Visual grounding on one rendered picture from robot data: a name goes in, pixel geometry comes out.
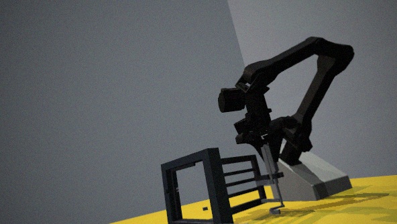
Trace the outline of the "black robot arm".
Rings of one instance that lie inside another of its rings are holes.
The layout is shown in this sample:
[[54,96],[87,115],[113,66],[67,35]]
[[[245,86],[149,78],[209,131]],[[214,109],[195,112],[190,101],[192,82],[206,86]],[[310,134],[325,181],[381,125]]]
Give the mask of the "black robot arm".
[[[343,72],[355,52],[351,45],[330,42],[321,37],[311,36],[304,42],[286,50],[285,52],[268,60],[262,60],[247,65],[243,74],[235,84],[236,88],[224,88],[218,97],[219,109],[222,113],[240,111],[256,105],[266,105],[264,94],[270,89],[267,87],[282,71],[317,55],[317,73],[307,90],[297,112],[291,117],[295,118],[298,127],[293,129],[282,128],[286,132],[286,143],[279,158],[290,166],[301,164],[299,157],[302,152],[309,152],[313,145],[310,134],[313,130],[312,119],[321,104],[333,79]],[[246,83],[250,84],[247,86]],[[246,115],[246,118],[234,123],[238,132],[247,133],[258,126],[265,126],[260,112]]]

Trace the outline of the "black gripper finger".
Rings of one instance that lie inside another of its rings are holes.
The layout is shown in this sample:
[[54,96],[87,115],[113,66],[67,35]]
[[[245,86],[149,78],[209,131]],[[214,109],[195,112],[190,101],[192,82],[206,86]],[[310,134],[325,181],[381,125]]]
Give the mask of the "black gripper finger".
[[268,143],[270,152],[274,162],[278,162],[282,140],[286,132],[283,133],[270,133],[262,136]]
[[265,139],[251,140],[251,141],[246,142],[246,144],[252,145],[257,150],[258,154],[261,156],[262,160],[264,161],[261,147],[263,147],[264,144],[268,144]]

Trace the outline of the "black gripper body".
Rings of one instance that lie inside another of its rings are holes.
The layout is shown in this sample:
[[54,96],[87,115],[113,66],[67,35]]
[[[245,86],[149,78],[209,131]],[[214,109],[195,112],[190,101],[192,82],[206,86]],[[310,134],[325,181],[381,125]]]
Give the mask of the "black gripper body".
[[282,128],[293,129],[298,127],[297,120],[293,117],[279,117],[277,119],[271,120],[270,113],[271,109],[268,109],[267,105],[256,105],[254,107],[250,107],[245,114],[249,115],[250,113],[255,112],[257,109],[261,116],[264,119],[265,126],[261,126],[260,123],[258,126],[253,128],[250,132],[238,134],[235,138],[237,144],[246,144],[246,142],[256,139],[262,139],[262,135],[270,134],[270,133],[283,133]]

